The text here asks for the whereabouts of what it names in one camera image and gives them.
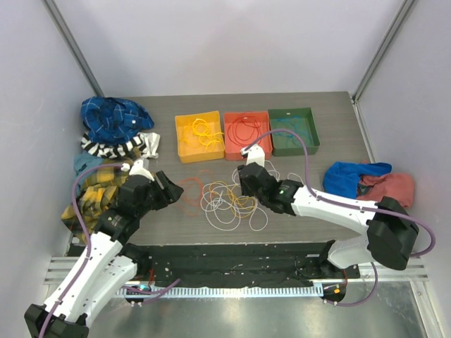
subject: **black and white striped cloth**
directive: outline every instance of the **black and white striped cloth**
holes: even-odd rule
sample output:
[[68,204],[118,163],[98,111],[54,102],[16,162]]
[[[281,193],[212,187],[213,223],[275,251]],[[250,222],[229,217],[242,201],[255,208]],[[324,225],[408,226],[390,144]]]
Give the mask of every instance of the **black and white striped cloth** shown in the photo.
[[86,132],[83,135],[81,146],[89,154],[102,158],[122,158],[127,156],[135,147],[141,151],[142,157],[157,158],[158,154],[156,150],[158,149],[159,142],[159,134],[155,132],[140,132],[127,143],[107,146],[106,144],[92,142]]

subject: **blue cloth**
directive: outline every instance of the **blue cloth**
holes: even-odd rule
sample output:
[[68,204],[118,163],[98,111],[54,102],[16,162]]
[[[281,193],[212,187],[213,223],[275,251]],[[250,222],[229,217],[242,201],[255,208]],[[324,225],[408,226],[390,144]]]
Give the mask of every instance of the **blue cloth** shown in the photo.
[[361,175],[382,176],[392,171],[388,163],[356,164],[335,162],[324,174],[323,187],[329,194],[355,199]]
[[146,108],[136,102],[113,97],[93,96],[83,101],[81,115],[92,142],[109,146],[124,144],[154,121]]
[[[73,159],[73,170],[75,170],[75,179],[89,168],[95,167],[96,165],[101,165],[103,162],[104,162],[103,158],[93,156],[89,154],[87,151],[83,151],[80,155],[75,156],[75,158]],[[87,179],[92,174],[86,175],[85,179]],[[80,183],[77,185],[77,196],[80,195],[80,189],[84,181],[85,180],[81,180]]]

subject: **white wall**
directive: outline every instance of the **white wall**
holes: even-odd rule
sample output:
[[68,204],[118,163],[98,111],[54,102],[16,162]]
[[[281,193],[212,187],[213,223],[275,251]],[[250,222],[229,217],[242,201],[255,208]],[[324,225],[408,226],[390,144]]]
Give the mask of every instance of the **white wall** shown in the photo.
[[376,159],[413,174],[410,212],[437,234],[424,260],[445,321],[451,313],[450,15],[450,1],[418,1],[361,100]]
[[60,216],[80,103],[93,92],[41,1],[4,1],[1,13],[0,327],[2,337],[24,337],[25,310],[42,302],[50,257],[68,243]]
[[353,92],[402,0],[57,0],[109,96]]

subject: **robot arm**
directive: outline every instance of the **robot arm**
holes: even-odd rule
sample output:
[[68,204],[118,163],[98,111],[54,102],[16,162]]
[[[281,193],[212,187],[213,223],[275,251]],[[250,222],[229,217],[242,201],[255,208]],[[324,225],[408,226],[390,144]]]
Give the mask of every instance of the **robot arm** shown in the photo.
[[[246,165],[238,167],[242,194],[254,196],[275,213],[319,218],[351,229],[359,234],[345,241],[328,243],[324,258],[345,269],[354,264],[378,261],[394,270],[404,270],[418,235],[418,227],[409,221],[382,213],[363,211],[364,207],[396,211],[407,215],[399,203],[389,197],[382,202],[358,201],[314,190],[314,196],[301,182],[277,181],[264,168],[264,152],[254,145],[242,150]],[[334,201],[327,203],[318,198]],[[342,206],[353,205],[357,210]]]
[[[25,313],[25,322],[32,337],[38,337],[49,309],[61,293],[73,283],[68,294],[56,308],[45,337],[87,337],[89,327],[110,298],[127,281],[149,269],[148,254],[133,244],[126,244],[140,227],[140,219],[150,210],[159,210],[176,202],[183,189],[173,184],[162,171],[153,176],[135,162],[130,175],[118,191],[118,203],[99,217],[91,235],[91,254],[87,248],[43,306],[32,304]],[[85,268],[75,282],[85,262]]]

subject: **teal cloth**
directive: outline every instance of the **teal cloth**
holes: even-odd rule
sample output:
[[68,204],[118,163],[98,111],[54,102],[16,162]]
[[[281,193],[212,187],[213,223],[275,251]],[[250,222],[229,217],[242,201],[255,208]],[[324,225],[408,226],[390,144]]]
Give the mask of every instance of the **teal cloth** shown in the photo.
[[324,174],[323,187],[329,194],[357,198],[357,185],[361,175],[382,176],[392,171],[388,163],[356,164],[335,162]]
[[[104,162],[103,158],[90,155],[88,154],[87,151],[83,151],[80,155],[75,156],[75,158],[73,159],[73,170],[75,170],[75,179],[77,179],[77,177],[80,176],[82,173],[84,173],[86,170],[93,168],[96,165],[101,165],[103,162]],[[80,188],[82,184],[83,182],[80,182],[77,185],[77,196],[80,195]]]

